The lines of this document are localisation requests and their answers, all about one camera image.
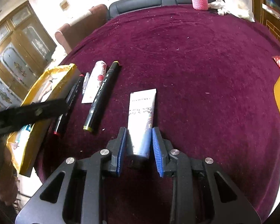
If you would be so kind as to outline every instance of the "wooden furniture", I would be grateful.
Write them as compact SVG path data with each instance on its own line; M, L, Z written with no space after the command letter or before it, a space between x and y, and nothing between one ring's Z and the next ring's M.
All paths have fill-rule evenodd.
M0 107L22 102L55 48L28 1L0 22Z
M107 12L104 4L92 7L72 23L62 25L55 33L56 40L69 54L80 41L107 22Z
M263 9L263 4L265 4L265 0L252 0L255 20L266 26L280 42L280 20Z

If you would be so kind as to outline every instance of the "leather sofa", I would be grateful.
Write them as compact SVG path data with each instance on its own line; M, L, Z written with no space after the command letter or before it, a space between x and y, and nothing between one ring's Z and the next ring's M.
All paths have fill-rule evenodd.
M55 38L64 47L66 53L69 53L95 29L120 14L152 7L182 4L192 4L192 0L120 0L112 3L109 9L106 5L100 4L89 9L89 13L78 18L73 24L64 24L55 33Z

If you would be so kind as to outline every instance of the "velvet tablecloth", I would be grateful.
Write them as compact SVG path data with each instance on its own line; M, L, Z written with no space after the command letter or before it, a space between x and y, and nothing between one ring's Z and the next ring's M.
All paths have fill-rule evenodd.
M127 127L130 93L156 88L154 126L163 137L190 157L212 157L265 220L280 181L274 55L280 43L263 25L191 5L112 19L63 61L82 73L98 60L122 65L99 134L83 131L90 104L81 104L79 95L64 138L50 128L35 163L38 176L44 181L67 157L103 149ZM119 179L107 180L108 223L169 223L171 185L153 159L145 172L124 167Z

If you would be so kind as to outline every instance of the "black marker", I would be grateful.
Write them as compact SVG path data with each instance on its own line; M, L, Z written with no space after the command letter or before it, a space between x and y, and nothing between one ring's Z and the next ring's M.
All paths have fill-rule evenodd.
M103 83L99 88L96 97L93 100L93 103L91 104L87 119L83 126L83 130L93 132L95 124L104 108L103 105L107 100L108 92L110 91L110 88L114 83L114 79L116 78L119 72L119 68L119 62L115 61L110 66L110 69L107 71Z
M64 126L66 125L66 121L67 121L67 113L69 112L69 109L72 106L72 102L74 101L77 95L79 85L81 84L83 79L84 79L84 75L81 74L79 80L74 84L69 94L67 95L66 98L66 104L68 105L67 112L59 116L55 126L54 135L61 136L61 134L63 133Z

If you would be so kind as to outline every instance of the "black gripper frame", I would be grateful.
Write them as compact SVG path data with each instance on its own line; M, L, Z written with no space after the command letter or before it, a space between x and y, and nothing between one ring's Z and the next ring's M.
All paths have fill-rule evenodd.
M183 152L173 151L169 140L162 139L158 127L153 137L157 140L164 177L173 177L170 224L195 224L196 213L193 196L193 175L202 182L206 219L203 224L261 224L252 205L215 162L189 158Z
M106 223L103 180L120 175L126 134L121 127L106 149L82 160L67 158L23 207L15 224Z

